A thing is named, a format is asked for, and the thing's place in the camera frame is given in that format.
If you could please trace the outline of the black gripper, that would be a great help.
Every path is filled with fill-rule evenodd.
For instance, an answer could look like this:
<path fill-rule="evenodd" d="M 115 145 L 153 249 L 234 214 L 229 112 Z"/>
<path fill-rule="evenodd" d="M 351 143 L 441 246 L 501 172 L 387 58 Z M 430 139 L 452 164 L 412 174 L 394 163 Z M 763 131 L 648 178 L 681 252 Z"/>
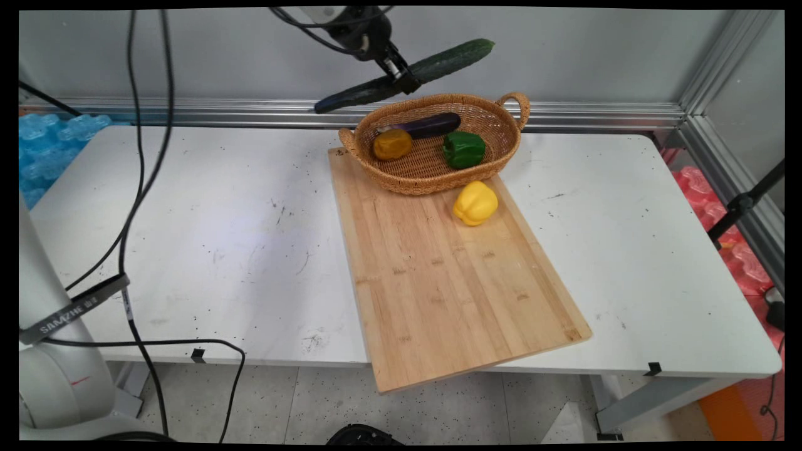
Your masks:
<path fill-rule="evenodd" d="M 392 24 L 380 8 L 344 8 L 326 24 L 326 33 L 358 61 L 375 62 L 390 85 L 408 95 L 421 87 L 407 61 L 392 43 Z"/>

